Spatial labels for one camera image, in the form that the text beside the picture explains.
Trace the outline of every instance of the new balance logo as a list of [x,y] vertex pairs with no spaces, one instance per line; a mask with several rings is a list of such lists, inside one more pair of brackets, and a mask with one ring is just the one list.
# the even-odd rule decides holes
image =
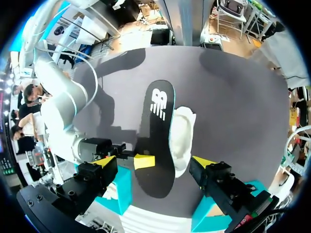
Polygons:
[[159,89],[155,88],[152,91],[151,100],[154,102],[150,106],[150,111],[160,117],[163,121],[165,121],[165,112],[163,111],[166,109],[166,102],[167,102],[167,95],[164,91],[160,91]]

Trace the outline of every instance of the white cable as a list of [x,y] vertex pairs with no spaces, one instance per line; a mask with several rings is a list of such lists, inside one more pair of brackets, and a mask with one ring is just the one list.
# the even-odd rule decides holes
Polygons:
[[85,58],[79,56],[79,55],[76,55],[76,54],[71,54],[71,53],[67,53],[67,52],[58,52],[58,51],[54,51],[54,50],[46,50],[46,49],[39,49],[39,48],[36,48],[37,50],[40,50],[40,51],[44,51],[44,52],[52,52],[52,53],[60,53],[60,54],[64,54],[64,55],[69,55],[69,56],[74,56],[74,57],[77,57],[77,58],[80,58],[81,60],[83,60],[84,62],[86,62],[89,67],[91,67],[92,71],[93,71],[93,74],[94,74],[94,78],[95,78],[95,91],[94,91],[94,94],[92,96],[92,98],[86,103],[85,107],[86,108],[95,98],[96,94],[97,94],[97,91],[98,91],[98,79],[97,79],[97,74],[96,74],[96,71],[94,69],[94,67],[92,66],[92,64]]
[[63,46],[64,48],[67,48],[68,50],[71,50],[71,51],[73,51],[73,52],[82,54],[83,56],[85,56],[85,57],[87,57],[87,58],[89,58],[89,59],[94,59],[93,57],[90,57],[90,56],[88,56],[87,54],[85,54],[85,53],[83,53],[83,52],[80,52],[80,51],[78,51],[78,50],[71,49],[71,48],[67,47],[66,45],[63,45],[63,44],[58,43],[58,42],[56,42],[56,41],[52,41],[52,40],[48,40],[48,39],[46,39],[46,41],[49,41],[49,42],[51,42],[51,43],[55,43],[55,44],[57,44],[57,45]]
[[66,6],[64,9],[62,9],[61,11],[57,12],[56,15],[54,15],[53,18],[57,17],[59,14],[63,13],[65,10],[67,10],[69,7],[71,6],[71,4],[69,4],[68,6]]
[[299,128],[298,130],[296,130],[295,132],[293,132],[293,133],[289,136],[289,138],[287,139],[287,142],[286,142],[285,148],[284,148],[284,156],[285,156],[286,162],[287,162],[288,164],[291,164],[291,163],[292,163],[291,158],[287,155],[287,147],[288,147],[288,145],[289,145],[291,139],[292,139],[297,133],[300,133],[300,132],[305,131],[305,130],[310,130],[310,129],[311,129],[311,125],[307,125],[307,126],[301,127],[301,128]]
[[74,39],[73,41],[71,41],[66,48],[68,48],[70,45],[72,45],[74,42],[76,42],[77,39]]

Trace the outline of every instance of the black hair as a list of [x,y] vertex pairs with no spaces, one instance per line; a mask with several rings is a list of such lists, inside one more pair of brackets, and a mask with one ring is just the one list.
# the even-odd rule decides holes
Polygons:
[[25,103],[31,103],[31,101],[28,100],[28,97],[31,96],[31,94],[33,93],[33,84],[29,84],[25,90],[24,90],[24,99],[25,99]]
[[16,118],[17,118],[17,115],[16,115],[16,113],[15,113],[15,110],[13,109],[13,110],[11,111],[11,120],[12,120],[15,124],[16,124],[16,122],[17,122]]
[[13,85],[13,87],[12,87],[12,92],[13,92],[13,94],[14,94],[14,92],[16,91],[16,89],[17,89],[17,85]]
[[10,129],[10,137],[11,139],[13,139],[14,134],[20,130],[22,130],[23,128],[19,127],[17,124],[15,124],[14,126],[12,126],[12,128]]

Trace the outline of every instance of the gray work surface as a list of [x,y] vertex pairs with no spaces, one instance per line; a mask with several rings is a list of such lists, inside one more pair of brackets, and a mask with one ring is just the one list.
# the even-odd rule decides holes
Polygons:
[[[148,85],[168,80],[175,88],[175,108],[186,106],[197,114],[192,155],[225,161],[240,180],[269,187],[289,127],[288,90],[280,76],[244,58],[199,47],[138,49],[93,64],[98,93],[74,121],[87,136],[134,146]],[[79,65],[74,80],[91,98],[95,81],[87,64]],[[132,172],[132,194],[134,206],[178,217],[191,217],[202,198],[187,171],[164,199],[147,196]]]

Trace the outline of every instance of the teal block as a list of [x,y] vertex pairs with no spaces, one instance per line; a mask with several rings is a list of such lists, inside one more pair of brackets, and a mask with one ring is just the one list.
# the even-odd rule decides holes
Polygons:
[[[252,195],[257,196],[261,191],[266,190],[265,186],[259,181],[245,182],[256,187]],[[191,232],[212,232],[227,229],[231,218],[230,216],[209,216],[208,213],[216,205],[212,197],[203,197],[200,204],[192,215]]]
[[95,201],[118,215],[123,215],[133,200],[131,171],[118,166],[118,173],[112,183],[117,188],[118,200],[97,197]]

